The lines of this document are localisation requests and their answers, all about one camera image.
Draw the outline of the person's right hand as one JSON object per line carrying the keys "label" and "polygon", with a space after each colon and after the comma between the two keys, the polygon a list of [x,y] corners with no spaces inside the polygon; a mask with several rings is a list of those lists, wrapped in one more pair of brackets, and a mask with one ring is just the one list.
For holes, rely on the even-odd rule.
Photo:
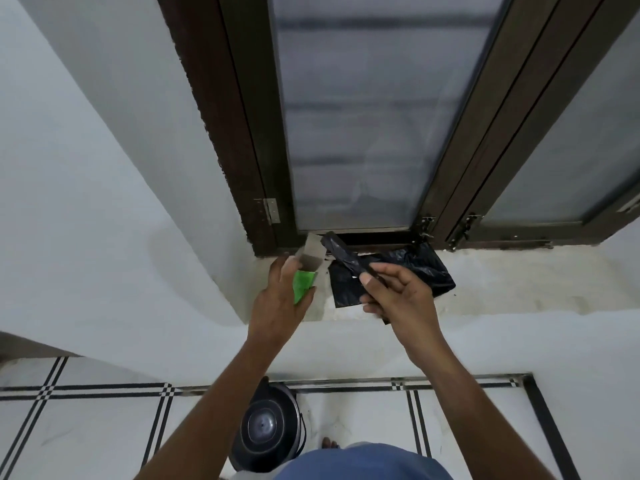
{"label": "person's right hand", "polygon": [[388,283],[388,298],[360,298],[364,312],[388,322],[409,356],[437,350],[444,343],[432,290],[409,269],[375,262],[371,268]]}

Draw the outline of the person's left hand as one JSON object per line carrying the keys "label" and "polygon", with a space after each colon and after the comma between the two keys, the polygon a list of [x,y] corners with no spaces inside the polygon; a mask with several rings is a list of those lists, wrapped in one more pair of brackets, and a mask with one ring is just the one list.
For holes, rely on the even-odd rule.
{"label": "person's left hand", "polygon": [[252,307],[246,344],[277,353],[292,338],[305,316],[295,316],[292,282],[300,268],[296,257],[278,257],[270,266],[265,289]]}

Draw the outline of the black garbage bag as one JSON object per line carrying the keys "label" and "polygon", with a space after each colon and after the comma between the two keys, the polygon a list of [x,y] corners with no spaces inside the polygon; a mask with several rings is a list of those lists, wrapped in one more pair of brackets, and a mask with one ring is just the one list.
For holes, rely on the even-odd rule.
{"label": "black garbage bag", "polygon": [[360,304],[360,297],[365,293],[359,278],[362,273],[369,273],[388,288],[388,283],[371,268],[370,262],[356,252],[348,249],[343,240],[334,232],[321,236],[321,244],[333,256],[334,262],[329,265],[330,284],[336,308],[345,308]]}

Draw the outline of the green and grey cardboard packet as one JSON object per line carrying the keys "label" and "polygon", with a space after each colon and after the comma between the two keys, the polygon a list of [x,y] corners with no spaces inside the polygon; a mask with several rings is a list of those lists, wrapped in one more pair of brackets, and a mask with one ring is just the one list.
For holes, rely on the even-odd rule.
{"label": "green and grey cardboard packet", "polygon": [[322,243],[322,236],[308,233],[304,245],[295,254],[300,263],[300,268],[296,271],[292,282],[295,304],[298,304],[314,285],[325,255],[326,249]]}

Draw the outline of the person's left forearm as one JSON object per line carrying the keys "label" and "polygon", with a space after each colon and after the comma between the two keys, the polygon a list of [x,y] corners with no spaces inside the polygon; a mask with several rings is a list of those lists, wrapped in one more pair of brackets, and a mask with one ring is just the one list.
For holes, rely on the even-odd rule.
{"label": "person's left forearm", "polygon": [[133,480],[218,480],[252,396],[290,337],[249,334],[218,379]]}

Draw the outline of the person's right forearm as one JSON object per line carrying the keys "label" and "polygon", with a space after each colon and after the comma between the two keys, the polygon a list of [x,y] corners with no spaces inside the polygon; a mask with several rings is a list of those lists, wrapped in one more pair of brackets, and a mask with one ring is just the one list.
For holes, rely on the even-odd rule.
{"label": "person's right forearm", "polygon": [[473,480],[555,480],[439,330],[419,328],[398,338],[431,382]]}

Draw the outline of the flat black plastic bag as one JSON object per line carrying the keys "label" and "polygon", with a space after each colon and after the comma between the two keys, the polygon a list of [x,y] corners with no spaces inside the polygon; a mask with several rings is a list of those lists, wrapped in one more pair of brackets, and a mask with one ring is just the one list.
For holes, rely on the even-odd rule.
{"label": "flat black plastic bag", "polygon": [[[431,288],[435,298],[453,290],[456,286],[443,262],[427,242],[360,257],[368,264],[386,262],[406,267]],[[351,272],[336,260],[329,265],[328,273],[336,308],[361,304],[360,297],[365,290],[356,273]]]}

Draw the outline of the black round lidded bin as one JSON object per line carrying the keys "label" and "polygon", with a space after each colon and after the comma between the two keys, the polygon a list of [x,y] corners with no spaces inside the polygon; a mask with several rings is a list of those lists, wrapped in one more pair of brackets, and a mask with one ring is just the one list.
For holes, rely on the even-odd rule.
{"label": "black round lidded bin", "polygon": [[307,441],[296,393],[267,376],[252,396],[228,456],[236,472],[268,473],[294,460]]}

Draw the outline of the person's blue clothing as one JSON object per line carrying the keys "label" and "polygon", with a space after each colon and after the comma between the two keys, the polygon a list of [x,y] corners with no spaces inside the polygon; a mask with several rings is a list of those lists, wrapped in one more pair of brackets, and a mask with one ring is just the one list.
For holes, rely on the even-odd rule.
{"label": "person's blue clothing", "polygon": [[273,480],[453,480],[437,460],[388,444],[318,449],[292,460]]}

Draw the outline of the frosted glass window sash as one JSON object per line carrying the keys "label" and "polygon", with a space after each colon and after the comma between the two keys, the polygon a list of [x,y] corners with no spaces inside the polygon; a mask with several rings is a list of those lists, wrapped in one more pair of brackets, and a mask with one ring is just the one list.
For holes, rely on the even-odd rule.
{"label": "frosted glass window sash", "polygon": [[471,134],[464,115],[438,170],[433,243],[484,215],[458,248],[596,244],[640,216],[616,211],[640,193],[640,0],[549,0],[524,47],[501,29],[491,68],[517,72]]}
{"label": "frosted glass window sash", "polygon": [[276,245],[407,233],[501,29],[549,0],[219,0]]}

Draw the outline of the dark wooden window frame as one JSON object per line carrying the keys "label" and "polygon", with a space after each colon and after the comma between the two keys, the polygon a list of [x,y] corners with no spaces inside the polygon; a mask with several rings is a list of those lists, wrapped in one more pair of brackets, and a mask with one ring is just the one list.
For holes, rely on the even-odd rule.
{"label": "dark wooden window frame", "polygon": [[[186,71],[197,108],[218,155],[254,253],[260,257],[267,257],[275,255],[277,251],[288,249],[277,247],[274,226],[268,224],[263,206],[254,202],[254,199],[266,198],[266,194],[262,186],[257,154],[244,110],[219,0],[157,1],[170,30],[180,62]],[[449,153],[448,148],[455,138],[456,131],[460,129],[464,115],[470,116],[471,134],[474,135],[480,130],[481,117],[489,115],[490,102],[499,95],[499,90],[495,87],[496,83],[506,82],[510,76],[514,76],[517,72],[517,62],[516,56],[512,56],[511,61],[502,62],[498,69],[489,67],[478,79],[477,85],[470,94],[468,108],[461,114],[459,124],[437,167],[433,186],[429,188],[424,198],[418,217],[427,214],[433,216],[430,213],[432,199],[435,199],[436,203],[448,199],[450,192],[447,189],[448,184],[444,184],[442,189],[436,180],[441,165],[444,168],[452,166],[454,170],[461,169],[460,154]],[[350,248],[358,251],[391,250],[420,242],[415,233],[415,225],[407,233],[396,235],[390,233],[338,234]]]}

